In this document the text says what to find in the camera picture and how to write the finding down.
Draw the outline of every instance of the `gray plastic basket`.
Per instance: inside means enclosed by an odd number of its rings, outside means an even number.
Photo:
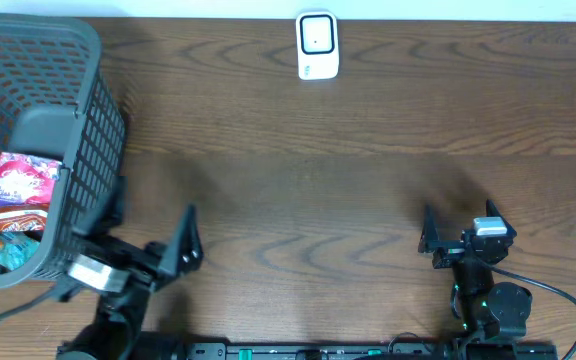
[[[101,42],[86,23],[0,14],[0,152],[63,161],[39,249],[0,288],[52,280],[82,250],[71,226],[119,171],[125,124],[99,71]]]

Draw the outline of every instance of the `wire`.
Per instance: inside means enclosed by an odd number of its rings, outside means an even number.
[[[428,347],[428,345],[426,345],[426,344],[424,343],[424,341],[421,339],[421,337],[419,337],[419,335],[417,335],[417,334],[415,334],[415,333],[408,332],[408,331],[403,332],[403,333],[400,333],[399,335],[395,336],[392,340],[390,340],[390,343],[388,343],[388,348],[387,348],[388,352],[389,352],[389,353],[392,353],[392,352],[395,350],[395,349],[393,349],[393,346],[397,343],[397,341],[399,341],[399,339],[400,339],[402,336],[406,336],[406,335],[410,335],[410,336],[416,337],[417,339],[420,339],[420,340],[421,340],[421,345],[423,345],[424,348],[426,348],[426,350],[428,350],[428,352],[432,354],[432,350],[430,350],[430,348]]]
[[[507,276],[507,277],[515,279],[515,280],[523,281],[523,282],[526,282],[528,284],[535,285],[535,286],[540,287],[542,289],[553,292],[553,293],[569,300],[571,303],[575,304],[575,306],[576,306],[576,298],[574,296],[568,294],[567,292],[563,291],[563,290],[557,289],[556,287],[550,286],[548,284],[544,284],[544,283],[539,282],[537,280],[527,278],[525,276],[517,275],[517,274],[511,273],[511,272],[506,271],[506,270],[498,269],[498,268],[486,263],[485,261],[481,260],[476,255],[475,255],[475,258],[477,259],[477,261],[479,261],[479,263],[481,263],[481,265],[488,268],[490,271],[494,271],[497,274],[501,274],[501,275]],[[575,353],[575,351],[576,351],[576,340],[572,344],[572,347],[570,347],[570,350],[568,350],[566,355],[564,355],[564,357],[561,359],[562,360],[568,360],[568,359],[572,358],[572,355]]]
[[[128,357],[130,356],[130,353],[132,352],[133,348],[135,347],[135,340],[136,340],[135,335],[133,334],[132,326],[130,325],[133,323],[130,322],[130,320],[128,320],[129,317],[124,312],[117,311],[117,312],[115,312],[115,314],[120,315],[123,318],[124,323],[126,324],[127,345],[126,345],[126,348],[124,349],[124,352],[121,354],[121,359],[128,359]]]
[[[26,304],[23,304],[21,306],[17,306],[14,309],[10,309],[8,311],[2,312],[0,314],[0,321],[6,319],[8,317],[11,317],[13,315],[17,315],[23,311],[28,310],[28,309],[31,309],[31,308],[35,307],[36,305],[39,305],[40,303],[44,302],[45,300],[47,300],[53,296],[57,296],[58,294],[62,294],[63,292],[64,292],[63,286],[56,284],[53,287],[51,287],[48,291],[46,291],[45,293],[36,297],[34,300],[32,300]]]
[[[459,295],[459,286],[457,286],[457,283],[453,283],[452,291],[450,292],[450,311],[452,311],[452,315],[455,318],[461,319],[461,315],[459,315],[457,310],[457,295]]]

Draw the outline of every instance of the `dark brown wooden surface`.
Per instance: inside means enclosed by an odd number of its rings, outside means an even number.
[[[90,19],[130,114],[125,225],[168,236],[199,207],[200,272],[145,329],[231,341],[388,341],[456,330],[449,270],[419,255],[424,203],[457,230],[497,201],[505,269],[576,296],[576,24],[339,24],[336,79],[297,77],[291,21]],[[506,279],[497,277],[498,281]],[[0,291],[0,311],[46,288]],[[563,355],[576,309],[530,287],[528,338]],[[50,359],[96,297],[0,324],[0,359]]]

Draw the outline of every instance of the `white plug-in device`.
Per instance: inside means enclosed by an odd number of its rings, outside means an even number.
[[[330,79],[339,72],[337,18],[329,12],[299,15],[297,28],[297,71],[303,80]]]

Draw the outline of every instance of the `black cable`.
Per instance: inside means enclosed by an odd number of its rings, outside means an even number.
[[[23,311],[26,311],[28,309],[31,309],[33,307],[35,307],[36,305],[39,305],[40,303],[50,299],[51,297],[60,297],[60,296],[64,296],[65,294],[68,294],[70,292],[72,292],[73,290],[75,290],[76,285],[73,286],[71,282],[68,281],[63,281],[63,282],[57,282],[57,284],[55,284],[53,287],[51,287],[48,291],[46,291],[45,293],[37,296],[34,300],[23,304],[21,306],[17,306],[16,308],[10,309],[8,311],[4,311],[0,314],[0,321],[11,317],[13,315],[17,315]]]
[[[130,320],[128,320],[128,315],[126,315],[124,312],[122,311],[117,311],[114,314],[117,314],[119,316],[121,316],[124,320],[124,323],[126,324],[126,340],[127,340],[127,344],[126,348],[124,349],[124,352],[121,354],[121,359],[128,359],[128,357],[130,356],[130,353],[132,352],[132,350],[135,347],[135,334],[133,334],[133,329],[132,326],[130,324],[133,324],[133,322],[131,322]]]
[[[461,319],[459,310],[457,310],[457,295],[459,295],[459,286],[457,283],[452,284],[452,291],[450,292],[450,311],[456,319]]]
[[[557,294],[557,295],[559,295],[559,296],[567,299],[568,301],[570,301],[571,303],[575,304],[575,306],[576,306],[576,298],[575,298],[574,296],[568,294],[567,292],[563,291],[563,290],[557,289],[556,287],[550,286],[550,285],[548,285],[548,284],[544,284],[544,283],[539,282],[539,281],[537,281],[537,280],[533,280],[533,279],[531,279],[531,278],[527,278],[527,277],[525,277],[525,276],[517,275],[517,274],[511,273],[511,272],[506,271],[506,270],[498,269],[498,268],[496,268],[496,267],[494,267],[494,266],[486,263],[485,261],[481,260],[481,259],[480,259],[479,257],[477,257],[477,256],[475,256],[475,258],[477,259],[477,261],[478,261],[479,263],[481,263],[481,265],[483,265],[484,267],[488,268],[490,271],[496,272],[497,274],[501,274],[501,275],[507,276],[507,277],[509,277],[509,278],[511,278],[511,279],[523,281],[523,282],[526,282],[526,283],[528,283],[528,284],[535,285],[535,286],[540,287],[540,288],[542,288],[542,289],[548,290],[548,291],[550,291],[550,292],[552,292],[552,293],[555,293],[555,294]],[[572,344],[572,347],[570,347],[570,350],[568,350],[568,352],[566,353],[566,355],[564,355],[564,357],[561,358],[561,359],[562,359],[562,360],[568,360],[568,359],[572,358],[572,355],[575,353],[575,351],[576,351],[576,340],[575,340],[575,342]]]
[[[415,334],[415,333],[408,332],[408,331],[403,332],[403,333],[400,333],[399,335],[395,336],[392,340],[390,340],[390,343],[388,343],[388,348],[387,348],[388,352],[389,352],[389,353],[392,353],[392,352],[395,350],[395,349],[393,349],[393,346],[397,343],[397,341],[398,341],[402,336],[406,336],[406,335],[410,335],[410,336],[416,337],[417,339],[420,339],[420,340],[421,340],[421,345],[423,345],[424,348],[426,348],[426,350],[428,350],[428,352],[432,354],[432,350],[430,350],[430,348],[428,347],[428,345],[426,345],[426,344],[424,343],[424,341],[421,339],[421,337],[419,337],[419,335],[417,335],[417,334]]]

